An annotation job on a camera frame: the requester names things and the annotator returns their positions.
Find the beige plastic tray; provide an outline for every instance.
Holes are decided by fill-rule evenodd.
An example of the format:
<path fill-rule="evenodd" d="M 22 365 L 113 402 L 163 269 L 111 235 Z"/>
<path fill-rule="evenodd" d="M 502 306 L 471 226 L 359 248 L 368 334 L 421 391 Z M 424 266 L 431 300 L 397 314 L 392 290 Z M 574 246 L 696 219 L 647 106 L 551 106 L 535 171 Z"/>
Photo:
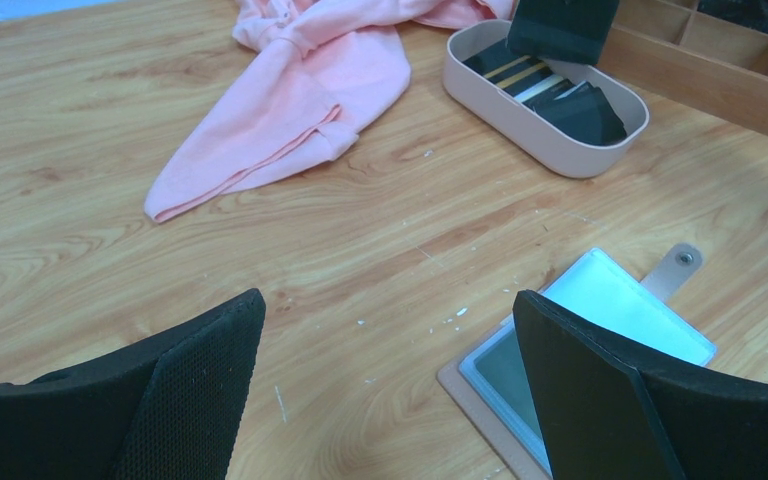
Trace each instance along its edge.
<path fill-rule="evenodd" d="M 608 170 L 649 124 L 649 109 L 624 85 L 589 65 L 545 60 L 573 83 L 587 80 L 600 87 L 625 124 L 628 137 L 607 147 L 574 140 L 514 100 L 463 61 L 507 37 L 511 22 L 487 20 L 449 37 L 443 86 L 455 100 L 501 132 L 550 170 L 572 178 L 588 178 Z"/>

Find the pink towel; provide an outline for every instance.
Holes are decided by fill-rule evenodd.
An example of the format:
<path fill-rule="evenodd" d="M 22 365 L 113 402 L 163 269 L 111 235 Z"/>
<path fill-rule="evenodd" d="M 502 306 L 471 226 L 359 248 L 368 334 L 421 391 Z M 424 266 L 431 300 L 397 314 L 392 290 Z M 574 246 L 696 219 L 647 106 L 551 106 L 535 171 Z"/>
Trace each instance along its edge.
<path fill-rule="evenodd" d="M 393 25 L 458 29 L 510 18 L 513 8 L 513 0 L 237 3 L 232 35 L 260 53 L 155 180 L 145 211 L 158 223 L 342 155 L 410 81 Z"/>

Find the blue surface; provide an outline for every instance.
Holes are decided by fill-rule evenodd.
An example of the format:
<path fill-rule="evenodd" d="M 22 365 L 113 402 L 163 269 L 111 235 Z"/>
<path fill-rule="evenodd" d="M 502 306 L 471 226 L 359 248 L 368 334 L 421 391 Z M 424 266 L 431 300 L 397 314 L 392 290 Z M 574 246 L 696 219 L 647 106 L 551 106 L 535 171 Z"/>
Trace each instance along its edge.
<path fill-rule="evenodd" d="M 122 0 L 0 0 L 0 22 Z"/>

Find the wooden compartment tray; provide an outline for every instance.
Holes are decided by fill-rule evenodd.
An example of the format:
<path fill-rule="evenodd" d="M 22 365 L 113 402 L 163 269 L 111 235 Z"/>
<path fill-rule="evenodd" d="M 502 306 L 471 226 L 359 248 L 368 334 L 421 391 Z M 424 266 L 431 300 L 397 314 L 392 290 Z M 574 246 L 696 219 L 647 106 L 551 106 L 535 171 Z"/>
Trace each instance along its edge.
<path fill-rule="evenodd" d="M 698 0 L 621 0 L 598 68 L 768 135 L 768 35 Z"/>

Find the wood grain surface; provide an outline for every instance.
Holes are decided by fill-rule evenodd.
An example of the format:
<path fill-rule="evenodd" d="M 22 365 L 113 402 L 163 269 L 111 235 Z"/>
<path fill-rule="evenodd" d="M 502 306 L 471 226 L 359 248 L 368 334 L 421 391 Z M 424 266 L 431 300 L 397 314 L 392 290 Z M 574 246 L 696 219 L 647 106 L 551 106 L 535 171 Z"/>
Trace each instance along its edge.
<path fill-rule="evenodd" d="M 670 305 L 711 368 L 768 382 L 768 137 L 638 90 L 628 155 L 564 179 L 447 96 L 442 30 L 399 27 L 411 86 L 346 155 L 153 224 L 155 176 L 253 58 L 235 16 L 133 0 L 0 24 L 0 382 L 258 287 L 228 478 L 511 478 L 437 370 L 591 247 L 641 278 L 682 241 L 708 263 Z"/>

